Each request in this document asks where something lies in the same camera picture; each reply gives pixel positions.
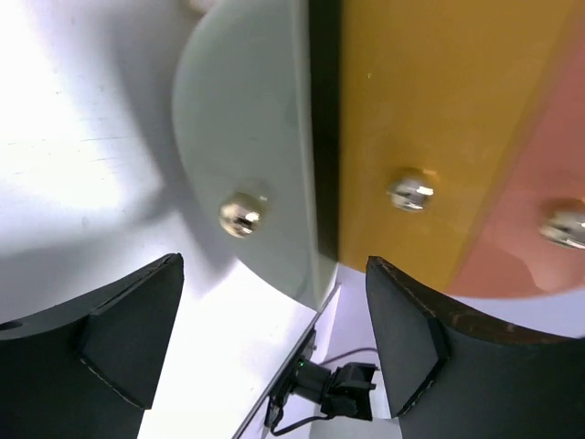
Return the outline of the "black left gripper own left finger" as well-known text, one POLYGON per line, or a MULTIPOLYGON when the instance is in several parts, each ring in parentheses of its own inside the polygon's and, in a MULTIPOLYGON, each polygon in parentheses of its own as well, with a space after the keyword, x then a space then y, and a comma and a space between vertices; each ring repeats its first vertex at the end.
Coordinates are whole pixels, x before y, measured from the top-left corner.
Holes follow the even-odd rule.
POLYGON ((184 285, 167 254, 122 279, 1 325, 4 438, 135 438, 184 285))

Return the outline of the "black left gripper own right finger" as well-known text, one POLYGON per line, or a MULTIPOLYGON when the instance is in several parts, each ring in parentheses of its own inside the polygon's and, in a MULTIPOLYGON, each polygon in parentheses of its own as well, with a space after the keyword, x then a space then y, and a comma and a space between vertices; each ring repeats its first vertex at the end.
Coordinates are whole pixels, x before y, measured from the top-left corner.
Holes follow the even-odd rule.
POLYGON ((392 416, 406 438, 581 438, 584 342, 489 316, 367 262, 392 416))

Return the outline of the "yellow organizer drawer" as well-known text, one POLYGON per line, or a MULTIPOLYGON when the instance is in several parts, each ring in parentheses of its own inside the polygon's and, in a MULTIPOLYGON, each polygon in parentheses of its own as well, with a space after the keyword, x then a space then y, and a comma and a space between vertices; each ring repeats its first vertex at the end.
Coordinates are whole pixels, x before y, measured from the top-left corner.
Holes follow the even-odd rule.
POLYGON ((579 43, 581 1, 344 2, 343 264, 449 294, 579 43))

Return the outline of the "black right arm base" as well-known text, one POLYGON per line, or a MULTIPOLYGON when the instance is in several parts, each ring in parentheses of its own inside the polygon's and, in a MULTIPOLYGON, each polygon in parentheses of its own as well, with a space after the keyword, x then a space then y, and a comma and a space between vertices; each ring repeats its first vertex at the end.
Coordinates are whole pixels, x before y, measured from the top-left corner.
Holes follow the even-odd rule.
POLYGON ((349 362, 330 370, 311 361, 315 340, 316 330, 312 328, 269 392, 264 427, 275 437, 308 423, 330 421, 336 417, 367 422, 373 420, 370 396, 377 387, 374 376, 379 368, 371 363, 349 362), (314 403, 321 414, 279 428, 284 407, 291 395, 314 403))

